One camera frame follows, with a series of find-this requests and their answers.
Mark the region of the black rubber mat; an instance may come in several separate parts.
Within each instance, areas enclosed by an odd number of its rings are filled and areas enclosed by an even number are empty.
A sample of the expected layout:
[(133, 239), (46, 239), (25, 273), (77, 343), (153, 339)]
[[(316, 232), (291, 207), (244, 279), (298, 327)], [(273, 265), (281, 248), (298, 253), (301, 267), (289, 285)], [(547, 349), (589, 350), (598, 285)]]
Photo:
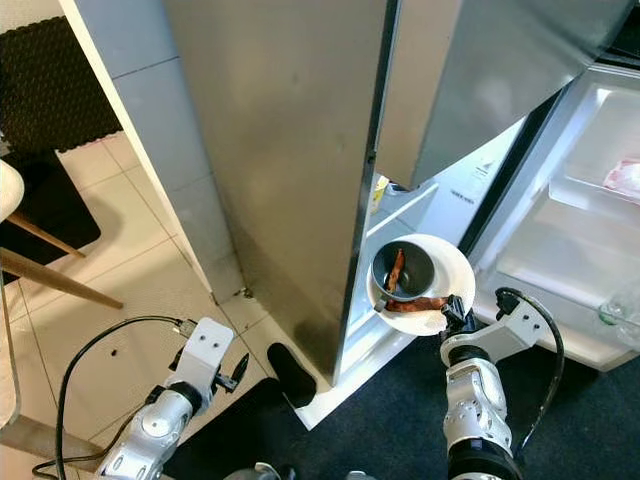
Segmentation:
[(55, 151), (15, 152), (12, 165), (26, 188), (19, 214), (78, 250), (99, 241), (100, 225)]

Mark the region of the white fridge base board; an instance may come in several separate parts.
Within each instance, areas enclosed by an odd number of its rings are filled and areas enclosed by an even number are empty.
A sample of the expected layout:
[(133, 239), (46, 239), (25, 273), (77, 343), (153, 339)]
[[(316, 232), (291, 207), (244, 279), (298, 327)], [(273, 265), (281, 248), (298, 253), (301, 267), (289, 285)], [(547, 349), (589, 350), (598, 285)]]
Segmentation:
[[(314, 429), (379, 371), (387, 369), (390, 362), (399, 357), (406, 358), (404, 352), (417, 340), (419, 338), (406, 334), (385, 335), (355, 365), (343, 367), (344, 371), (335, 375), (332, 388), (317, 393), (307, 406), (294, 408), (302, 424), (308, 430)], [(593, 339), (579, 332), (566, 332), (563, 340), (568, 361), (599, 372), (618, 369), (640, 356), (635, 349), (618, 346), (616, 342), (609, 343), (608, 340)]]

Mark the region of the steel freezer door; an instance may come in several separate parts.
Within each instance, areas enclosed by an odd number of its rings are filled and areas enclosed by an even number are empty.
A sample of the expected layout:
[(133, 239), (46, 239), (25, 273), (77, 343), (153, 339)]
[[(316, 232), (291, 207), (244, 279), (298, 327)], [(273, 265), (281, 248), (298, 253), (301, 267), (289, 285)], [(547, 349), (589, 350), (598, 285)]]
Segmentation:
[(581, 76), (640, 0), (396, 0), (376, 173), (416, 188)]

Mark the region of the white round bowl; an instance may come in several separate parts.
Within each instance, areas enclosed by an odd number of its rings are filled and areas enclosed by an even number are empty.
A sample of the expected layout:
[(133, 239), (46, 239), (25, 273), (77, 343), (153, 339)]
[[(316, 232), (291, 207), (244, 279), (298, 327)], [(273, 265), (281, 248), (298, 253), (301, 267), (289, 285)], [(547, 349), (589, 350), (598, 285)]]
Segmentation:
[[(435, 266), (435, 278), (430, 289), (422, 297), (448, 297), (451, 294), (462, 298), (467, 308), (474, 306), (476, 282), (474, 269), (467, 257), (454, 244), (436, 236), (424, 233), (407, 234), (393, 241), (408, 241), (420, 244), (428, 251)], [(379, 300), (378, 292), (370, 280), (370, 265), (365, 268), (362, 287), (367, 300), (374, 307), (375, 314), (397, 332), (428, 337), (445, 329), (445, 317), (440, 311), (416, 312), (416, 314), (393, 314), (383, 310), (387, 301)]]

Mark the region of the black floor mat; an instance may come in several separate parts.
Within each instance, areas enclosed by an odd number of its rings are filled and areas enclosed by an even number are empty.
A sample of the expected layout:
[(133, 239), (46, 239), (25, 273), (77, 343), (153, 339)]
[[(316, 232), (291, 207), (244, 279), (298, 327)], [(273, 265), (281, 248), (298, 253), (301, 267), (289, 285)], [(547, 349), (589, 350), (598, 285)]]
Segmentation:
[[(447, 480), (444, 367), (435, 337), (416, 339), (315, 426), (275, 379), (237, 402), (166, 462), (175, 480), (223, 480), (257, 462), (302, 479), (365, 471), (378, 480)], [(552, 407), (527, 444), (524, 480), (640, 480), (640, 356), (607, 372), (568, 361)]]

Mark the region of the stainless steel fridge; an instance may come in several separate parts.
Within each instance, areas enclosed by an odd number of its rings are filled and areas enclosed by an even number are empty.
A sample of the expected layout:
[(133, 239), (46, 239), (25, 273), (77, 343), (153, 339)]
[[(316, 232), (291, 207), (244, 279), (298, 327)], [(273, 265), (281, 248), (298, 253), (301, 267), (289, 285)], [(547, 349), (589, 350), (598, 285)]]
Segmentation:
[[(471, 252), (516, 172), (516, 147), (561, 91), (416, 188), (392, 182), (370, 214), (396, 0), (166, 0), (248, 291), (321, 385), (397, 332), (362, 287), (385, 243), (424, 233)], [(640, 4), (590, 67), (640, 35)]]

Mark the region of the black foam puzzle mat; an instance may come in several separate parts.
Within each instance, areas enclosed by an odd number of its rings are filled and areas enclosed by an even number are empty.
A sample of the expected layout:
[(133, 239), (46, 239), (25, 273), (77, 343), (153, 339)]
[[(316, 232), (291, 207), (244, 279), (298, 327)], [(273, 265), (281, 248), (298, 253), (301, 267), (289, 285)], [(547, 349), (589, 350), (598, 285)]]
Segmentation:
[(73, 150), (122, 131), (64, 15), (1, 33), (0, 131), (17, 152)]

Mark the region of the grey robot left leg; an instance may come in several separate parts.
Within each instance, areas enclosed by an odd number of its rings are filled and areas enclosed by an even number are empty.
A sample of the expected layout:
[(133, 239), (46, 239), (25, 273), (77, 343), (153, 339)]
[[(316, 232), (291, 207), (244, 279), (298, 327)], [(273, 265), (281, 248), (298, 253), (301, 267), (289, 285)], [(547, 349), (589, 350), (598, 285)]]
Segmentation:
[(256, 462), (252, 467), (230, 472), (223, 480), (284, 480), (284, 477), (270, 463)]

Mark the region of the dark grey bowl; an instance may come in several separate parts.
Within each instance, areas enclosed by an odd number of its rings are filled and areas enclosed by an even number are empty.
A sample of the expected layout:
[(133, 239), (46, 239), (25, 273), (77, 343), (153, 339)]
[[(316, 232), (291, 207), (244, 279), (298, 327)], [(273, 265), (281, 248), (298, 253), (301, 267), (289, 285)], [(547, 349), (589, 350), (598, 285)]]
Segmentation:
[[(396, 293), (388, 294), (384, 289), (384, 280), (387, 278), (390, 264), (398, 248), (404, 251), (404, 266), (399, 275)], [(417, 297), (425, 296), (434, 278), (435, 266), (428, 251), (420, 244), (404, 241), (404, 239), (396, 239), (384, 244), (378, 252), (375, 252), (370, 262), (370, 280), (375, 291), (378, 292), (379, 300), (415, 300)]]

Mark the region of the steel fridge door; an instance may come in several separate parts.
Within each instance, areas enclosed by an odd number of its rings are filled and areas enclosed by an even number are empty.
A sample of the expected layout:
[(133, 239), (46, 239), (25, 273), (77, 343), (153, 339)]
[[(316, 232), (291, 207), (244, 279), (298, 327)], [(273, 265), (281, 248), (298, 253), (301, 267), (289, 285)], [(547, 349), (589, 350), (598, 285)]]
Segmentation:
[(543, 302), (562, 335), (625, 346), (596, 307), (640, 297), (640, 202), (603, 187), (618, 161), (640, 160), (640, 67), (590, 67), (529, 128), (470, 255), (477, 311), (494, 317), (495, 289), (513, 287)]

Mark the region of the yellow printed cup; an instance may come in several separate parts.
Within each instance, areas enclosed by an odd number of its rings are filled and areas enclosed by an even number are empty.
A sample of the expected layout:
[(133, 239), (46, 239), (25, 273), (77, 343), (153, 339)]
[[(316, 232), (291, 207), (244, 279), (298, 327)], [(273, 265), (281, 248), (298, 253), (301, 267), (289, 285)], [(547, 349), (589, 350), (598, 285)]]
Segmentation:
[(374, 178), (375, 182), (372, 184), (371, 195), (369, 204), (370, 214), (375, 214), (379, 210), (381, 200), (383, 200), (385, 188), (390, 184), (390, 180), (384, 175), (376, 174)]

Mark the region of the reddish brown sausage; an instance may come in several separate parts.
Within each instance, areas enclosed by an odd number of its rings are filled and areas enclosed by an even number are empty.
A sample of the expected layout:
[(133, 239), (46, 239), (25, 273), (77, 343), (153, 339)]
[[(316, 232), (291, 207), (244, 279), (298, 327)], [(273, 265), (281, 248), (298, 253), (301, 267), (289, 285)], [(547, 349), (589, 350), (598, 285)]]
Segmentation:
[(388, 294), (394, 294), (397, 291), (399, 284), (399, 276), (401, 276), (404, 266), (404, 251), (398, 248), (396, 255), (393, 257), (392, 264), (387, 274), (387, 278), (384, 280), (384, 289)]
[(440, 311), (447, 306), (447, 297), (417, 297), (411, 301), (388, 300), (384, 311), (393, 314), (416, 314), (416, 312)]

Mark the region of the white pink plastic bag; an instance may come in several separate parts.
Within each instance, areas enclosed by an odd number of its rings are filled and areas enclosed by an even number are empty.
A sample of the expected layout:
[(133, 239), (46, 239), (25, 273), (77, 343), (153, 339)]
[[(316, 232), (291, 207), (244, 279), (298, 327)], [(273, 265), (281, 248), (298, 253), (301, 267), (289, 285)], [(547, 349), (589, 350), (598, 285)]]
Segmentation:
[(640, 202), (640, 160), (618, 161), (605, 175), (603, 187)]

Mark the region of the clear bottle green cap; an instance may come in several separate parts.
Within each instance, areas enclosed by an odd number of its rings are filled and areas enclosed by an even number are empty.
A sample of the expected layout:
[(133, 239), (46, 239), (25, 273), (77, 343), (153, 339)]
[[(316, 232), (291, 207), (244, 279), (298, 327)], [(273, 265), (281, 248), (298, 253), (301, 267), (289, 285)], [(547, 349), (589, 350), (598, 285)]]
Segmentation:
[(640, 351), (640, 297), (609, 297), (596, 307), (596, 315), (625, 346)]

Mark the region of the black oblong stopper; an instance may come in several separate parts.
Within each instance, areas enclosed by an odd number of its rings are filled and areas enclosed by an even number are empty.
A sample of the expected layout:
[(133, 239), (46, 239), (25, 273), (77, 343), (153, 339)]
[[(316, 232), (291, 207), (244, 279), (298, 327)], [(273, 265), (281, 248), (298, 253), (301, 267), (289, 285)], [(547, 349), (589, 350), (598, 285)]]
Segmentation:
[(291, 406), (296, 410), (310, 406), (317, 393), (317, 383), (311, 372), (293, 356), (291, 349), (283, 343), (271, 343), (268, 362)]

